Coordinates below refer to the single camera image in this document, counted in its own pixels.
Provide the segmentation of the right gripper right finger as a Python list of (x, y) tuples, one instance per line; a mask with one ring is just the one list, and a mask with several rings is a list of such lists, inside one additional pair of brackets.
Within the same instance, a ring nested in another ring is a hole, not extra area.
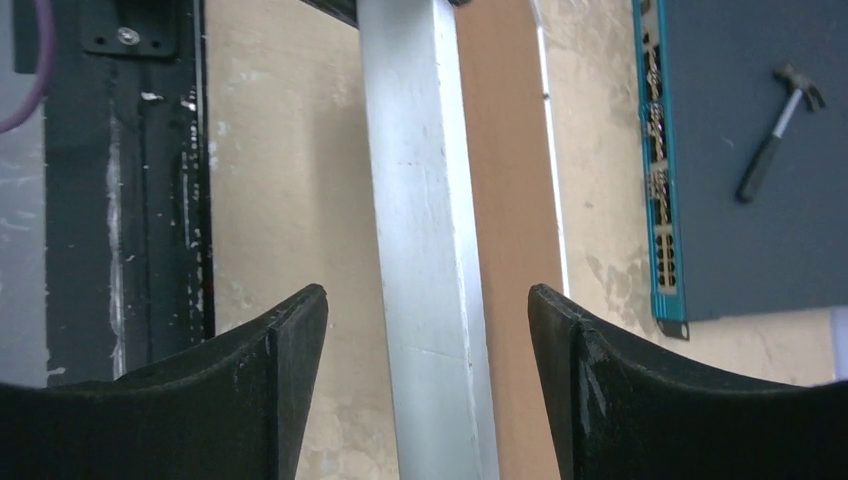
[(544, 284), (528, 319), (564, 479), (843, 479), (847, 385), (752, 378), (676, 354)]

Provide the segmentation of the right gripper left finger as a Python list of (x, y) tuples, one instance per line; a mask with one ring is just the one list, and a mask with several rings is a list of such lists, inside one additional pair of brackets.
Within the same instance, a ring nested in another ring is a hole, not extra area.
[(292, 479), (325, 289), (116, 380), (1, 388), (5, 479)]

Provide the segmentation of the white picture frame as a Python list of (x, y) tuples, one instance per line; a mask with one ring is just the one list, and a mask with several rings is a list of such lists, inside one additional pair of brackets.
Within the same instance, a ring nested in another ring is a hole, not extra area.
[[(544, 34), (533, 7), (564, 256)], [(399, 472), (500, 475), (457, 17), (362, 1), (358, 21)]]

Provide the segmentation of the brown cardboard backing board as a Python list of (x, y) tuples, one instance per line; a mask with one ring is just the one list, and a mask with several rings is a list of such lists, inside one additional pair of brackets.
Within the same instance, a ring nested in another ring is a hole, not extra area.
[(563, 283), (537, 22), (527, 1), (457, 17), (500, 475), (559, 475), (527, 316)]

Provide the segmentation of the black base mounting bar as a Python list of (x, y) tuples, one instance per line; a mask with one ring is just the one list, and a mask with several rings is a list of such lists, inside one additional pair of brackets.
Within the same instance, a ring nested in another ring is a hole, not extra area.
[(212, 337), (205, 5), (55, 1), (1, 137), (1, 379), (111, 381)]

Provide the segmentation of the dark network switch box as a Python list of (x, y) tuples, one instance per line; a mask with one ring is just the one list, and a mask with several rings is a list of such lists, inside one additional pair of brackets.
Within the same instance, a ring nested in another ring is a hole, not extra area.
[(847, 5), (636, 1), (663, 334), (847, 303)]

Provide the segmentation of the small black-handled hammer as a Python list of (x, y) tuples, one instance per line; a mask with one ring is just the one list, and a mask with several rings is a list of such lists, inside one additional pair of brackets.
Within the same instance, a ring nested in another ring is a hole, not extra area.
[(826, 107), (816, 84), (791, 64), (775, 69), (773, 76), (786, 85), (789, 97), (770, 135), (762, 142), (755, 156), (748, 163), (737, 187), (735, 198), (742, 204), (753, 202), (759, 193), (781, 145), (783, 135), (801, 100), (804, 100), (809, 112), (816, 112)]

